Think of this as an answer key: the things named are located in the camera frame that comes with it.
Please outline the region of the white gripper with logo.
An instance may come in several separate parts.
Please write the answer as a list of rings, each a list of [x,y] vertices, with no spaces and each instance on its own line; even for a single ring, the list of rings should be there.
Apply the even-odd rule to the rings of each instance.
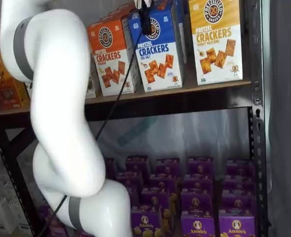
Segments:
[[[134,0],[136,8],[141,8],[139,11],[140,23],[143,35],[151,34],[151,19],[150,19],[150,6],[152,0]]]

